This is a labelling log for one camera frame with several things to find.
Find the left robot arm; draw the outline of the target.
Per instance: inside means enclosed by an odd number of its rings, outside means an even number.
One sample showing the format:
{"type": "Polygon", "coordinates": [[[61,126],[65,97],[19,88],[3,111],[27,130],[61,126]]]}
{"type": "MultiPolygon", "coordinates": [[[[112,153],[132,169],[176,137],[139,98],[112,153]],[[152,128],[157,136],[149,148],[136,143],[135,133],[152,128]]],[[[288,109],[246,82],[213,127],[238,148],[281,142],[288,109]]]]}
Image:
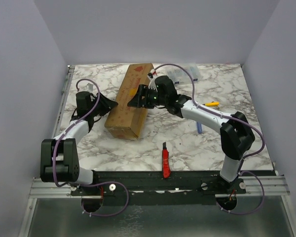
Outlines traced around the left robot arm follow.
{"type": "Polygon", "coordinates": [[[54,182],[57,186],[79,184],[89,195],[99,189],[95,171],[80,167],[77,145],[91,130],[96,117],[102,118],[118,106],[102,93],[82,91],[76,94],[76,109],[69,126],[58,136],[41,143],[40,178],[43,182],[54,182]]]}

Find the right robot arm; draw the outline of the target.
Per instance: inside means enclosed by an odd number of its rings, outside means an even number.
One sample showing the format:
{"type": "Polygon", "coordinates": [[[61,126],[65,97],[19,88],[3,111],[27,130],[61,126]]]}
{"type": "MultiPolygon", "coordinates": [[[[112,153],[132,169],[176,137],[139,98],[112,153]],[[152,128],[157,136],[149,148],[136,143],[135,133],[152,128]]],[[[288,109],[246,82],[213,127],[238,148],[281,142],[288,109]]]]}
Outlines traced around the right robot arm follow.
{"type": "Polygon", "coordinates": [[[244,154],[255,141],[244,114],[227,114],[197,105],[191,97],[179,94],[168,76],[159,76],[152,81],[155,87],[140,84],[127,106],[146,109],[162,106],[172,115],[199,122],[217,132],[225,154],[217,188],[222,193],[230,192],[235,186],[234,180],[238,176],[244,154]]]}

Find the red utility knife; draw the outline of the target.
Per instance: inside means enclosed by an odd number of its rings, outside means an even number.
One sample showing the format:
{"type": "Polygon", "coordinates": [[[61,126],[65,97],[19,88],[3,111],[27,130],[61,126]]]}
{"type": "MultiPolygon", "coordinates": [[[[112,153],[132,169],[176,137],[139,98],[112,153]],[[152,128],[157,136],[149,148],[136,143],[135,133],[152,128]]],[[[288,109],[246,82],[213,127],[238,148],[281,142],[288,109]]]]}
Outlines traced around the red utility knife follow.
{"type": "Polygon", "coordinates": [[[163,143],[162,147],[162,172],[165,179],[170,177],[171,169],[169,165],[169,152],[166,146],[166,142],[163,143]]]}

